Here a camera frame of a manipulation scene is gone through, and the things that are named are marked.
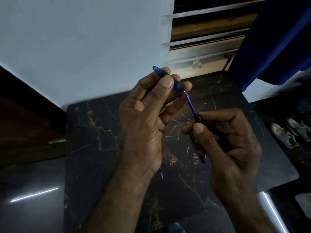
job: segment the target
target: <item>person's right hand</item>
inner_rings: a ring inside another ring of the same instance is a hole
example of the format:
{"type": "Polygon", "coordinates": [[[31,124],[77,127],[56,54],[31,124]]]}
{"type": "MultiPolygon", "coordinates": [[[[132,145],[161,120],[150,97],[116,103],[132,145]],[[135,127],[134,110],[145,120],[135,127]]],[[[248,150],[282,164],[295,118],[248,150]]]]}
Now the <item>person's right hand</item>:
{"type": "Polygon", "coordinates": [[[262,149],[243,112],[233,108],[201,112],[200,115],[205,125],[215,125],[221,133],[228,134],[227,142],[232,148],[224,151],[201,123],[192,121],[182,129],[184,134],[193,131],[209,156],[212,164],[210,183],[215,195],[227,211],[256,201],[255,177],[262,149]]]}

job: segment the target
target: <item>curtain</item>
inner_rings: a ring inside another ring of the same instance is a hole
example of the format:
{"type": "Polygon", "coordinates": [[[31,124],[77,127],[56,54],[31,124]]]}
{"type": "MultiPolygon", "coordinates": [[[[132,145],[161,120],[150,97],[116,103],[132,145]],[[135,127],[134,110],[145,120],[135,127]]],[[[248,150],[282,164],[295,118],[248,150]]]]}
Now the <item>curtain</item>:
{"type": "Polygon", "coordinates": [[[282,85],[311,67],[311,0],[266,0],[228,70],[244,91],[256,78],[282,85]]]}

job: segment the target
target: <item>white shoe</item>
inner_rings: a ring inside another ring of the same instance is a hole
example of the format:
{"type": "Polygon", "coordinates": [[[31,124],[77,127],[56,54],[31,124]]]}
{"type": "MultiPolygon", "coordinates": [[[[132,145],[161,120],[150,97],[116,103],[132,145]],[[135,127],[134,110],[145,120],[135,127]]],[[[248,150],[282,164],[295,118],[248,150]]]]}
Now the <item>white shoe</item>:
{"type": "Polygon", "coordinates": [[[296,122],[295,120],[288,119],[288,124],[307,142],[311,141],[311,128],[305,124],[296,122]]]}
{"type": "Polygon", "coordinates": [[[287,148],[292,149],[299,146],[294,135],[276,123],[271,124],[271,131],[287,148]]]}

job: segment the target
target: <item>black marble table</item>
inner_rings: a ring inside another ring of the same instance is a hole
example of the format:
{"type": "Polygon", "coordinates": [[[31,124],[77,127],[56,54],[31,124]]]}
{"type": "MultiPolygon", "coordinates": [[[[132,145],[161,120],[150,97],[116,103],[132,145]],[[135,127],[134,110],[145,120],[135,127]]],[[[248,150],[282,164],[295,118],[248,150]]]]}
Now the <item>black marble table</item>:
{"type": "MultiPolygon", "coordinates": [[[[224,74],[216,72],[188,79],[197,112],[239,107],[259,142],[262,156],[258,191],[298,178],[269,131],[224,74]]],[[[77,232],[87,221],[120,156],[118,108],[128,92],[68,106],[65,185],[65,232],[77,232]]],[[[232,223],[209,184],[211,164],[199,162],[188,136],[181,133],[193,115],[188,105],[167,125],[162,163],[164,178],[156,173],[147,190],[136,227],[147,232],[179,221],[188,232],[234,232],[232,223]]]]}

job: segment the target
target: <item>blue pen cap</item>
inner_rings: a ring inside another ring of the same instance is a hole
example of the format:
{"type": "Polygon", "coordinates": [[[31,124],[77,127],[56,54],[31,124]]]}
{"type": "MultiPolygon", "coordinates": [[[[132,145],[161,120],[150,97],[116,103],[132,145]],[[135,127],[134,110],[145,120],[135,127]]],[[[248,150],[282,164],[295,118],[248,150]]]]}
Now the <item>blue pen cap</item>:
{"type": "MultiPolygon", "coordinates": [[[[161,77],[163,78],[165,75],[169,75],[168,73],[166,73],[164,70],[160,69],[159,67],[157,66],[153,66],[152,69],[161,77]]],[[[183,91],[184,90],[184,87],[181,85],[180,82],[176,81],[174,79],[174,86],[173,88],[175,88],[176,90],[178,91],[183,91]]]]}

